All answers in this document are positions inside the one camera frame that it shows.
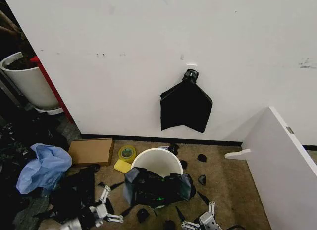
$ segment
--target yellow tape roll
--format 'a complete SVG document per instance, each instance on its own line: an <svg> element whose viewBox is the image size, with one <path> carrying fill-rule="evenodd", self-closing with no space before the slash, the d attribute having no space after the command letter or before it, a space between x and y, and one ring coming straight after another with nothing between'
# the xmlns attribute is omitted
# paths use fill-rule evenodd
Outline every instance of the yellow tape roll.
<svg viewBox="0 0 317 230"><path fill-rule="evenodd" d="M130 164L132 164L132 162L134 161L136 154L137 153L134 146L131 145L125 145L121 147L118 152L119 158Z"/></svg>

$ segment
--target flat cardboard piece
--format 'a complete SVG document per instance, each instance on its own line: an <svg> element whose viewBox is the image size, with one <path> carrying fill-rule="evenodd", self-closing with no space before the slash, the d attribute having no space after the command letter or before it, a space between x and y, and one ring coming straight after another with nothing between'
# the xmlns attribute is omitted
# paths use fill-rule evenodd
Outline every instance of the flat cardboard piece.
<svg viewBox="0 0 317 230"><path fill-rule="evenodd" d="M112 152L112 138L75 140L71 142L68 151L73 159L73 166L88 166L90 164L109 166Z"/></svg>

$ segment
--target blue plastic bag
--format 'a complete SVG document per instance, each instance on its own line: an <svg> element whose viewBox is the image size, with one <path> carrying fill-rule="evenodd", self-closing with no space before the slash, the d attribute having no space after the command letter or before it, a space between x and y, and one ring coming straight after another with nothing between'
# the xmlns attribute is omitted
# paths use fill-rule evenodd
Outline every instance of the blue plastic bag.
<svg viewBox="0 0 317 230"><path fill-rule="evenodd" d="M36 143L31 146L36 159L22 169L16 188L28 194L37 187L53 190L64 172L71 166L71 156L62 148Z"/></svg>

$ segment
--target black cable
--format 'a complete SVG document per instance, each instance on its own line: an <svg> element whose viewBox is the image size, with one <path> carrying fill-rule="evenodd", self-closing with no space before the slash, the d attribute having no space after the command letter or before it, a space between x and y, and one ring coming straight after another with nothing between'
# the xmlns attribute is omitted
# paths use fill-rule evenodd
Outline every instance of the black cable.
<svg viewBox="0 0 317 230"><path fill-rule="evenodd" d="M240 225L234 225L226 230L234 230L234 229L242 229L242 230L246 230L244 227L240 226Z"/></svg>

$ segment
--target white plant pot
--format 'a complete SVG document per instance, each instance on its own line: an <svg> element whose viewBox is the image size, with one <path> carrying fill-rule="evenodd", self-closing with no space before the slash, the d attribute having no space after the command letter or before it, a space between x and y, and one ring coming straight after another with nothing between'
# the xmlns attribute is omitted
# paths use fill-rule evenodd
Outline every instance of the white plant pot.
<svg viewBox="0 0 317 230"><path fill-rule="evenodd" d="M58 109L59 103L38 67L25 70L5 68L21 57L23 57L21 52L6 57L0 62L0 69L35 107L44 111Z"/></svg>

